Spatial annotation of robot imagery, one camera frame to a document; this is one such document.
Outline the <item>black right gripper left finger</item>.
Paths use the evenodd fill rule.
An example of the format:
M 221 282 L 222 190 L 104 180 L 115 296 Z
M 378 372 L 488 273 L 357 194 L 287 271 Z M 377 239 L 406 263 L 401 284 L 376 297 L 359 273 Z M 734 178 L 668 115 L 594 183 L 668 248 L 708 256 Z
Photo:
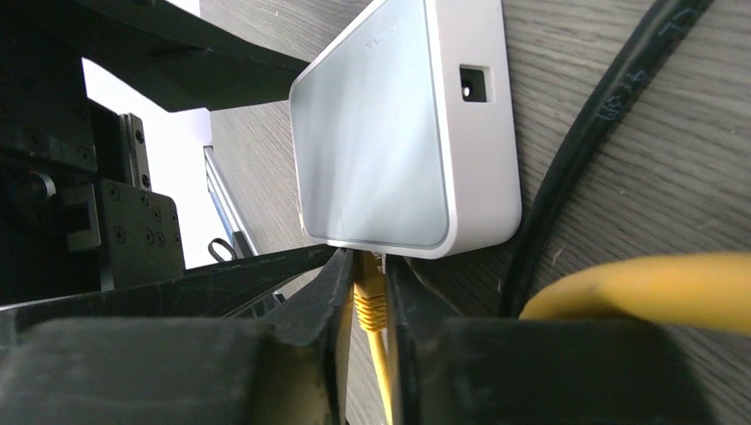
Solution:
M 343 424 L 355 254 L 228 317 L 63 318 L 1 351 L 4 424 Z

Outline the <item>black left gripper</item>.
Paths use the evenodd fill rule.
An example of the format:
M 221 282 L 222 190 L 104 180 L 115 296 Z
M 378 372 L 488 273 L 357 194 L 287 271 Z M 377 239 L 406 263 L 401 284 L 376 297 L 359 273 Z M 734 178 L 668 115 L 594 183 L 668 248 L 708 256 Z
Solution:
M 319 244 L 182 276 L 177 208 L 151 190 L 142 123 L 88 98 L 78 56 L 169 112 L 286 100 L 307 62 L 168 1 L 1 7 L 46 34 L 1 38 L 2 352 L 56 319 L 228 317 L 333 256 Z

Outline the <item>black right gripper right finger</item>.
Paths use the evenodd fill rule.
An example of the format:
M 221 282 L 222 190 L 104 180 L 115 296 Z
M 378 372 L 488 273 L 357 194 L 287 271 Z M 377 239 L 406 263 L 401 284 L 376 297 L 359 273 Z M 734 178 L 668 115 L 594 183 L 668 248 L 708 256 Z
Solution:
M 466 317 L 385 261 L 396 424 L 713 424 L 671 335 L 634 320 Z

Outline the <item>white switch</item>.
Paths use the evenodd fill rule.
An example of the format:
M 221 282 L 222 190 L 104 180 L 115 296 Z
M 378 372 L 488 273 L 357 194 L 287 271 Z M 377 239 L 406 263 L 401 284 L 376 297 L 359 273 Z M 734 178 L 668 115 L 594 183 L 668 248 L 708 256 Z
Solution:
M 296 78 L 302 230 L 440 259 L 504 243 L 523 207 L 499 1 L 374 1 Z

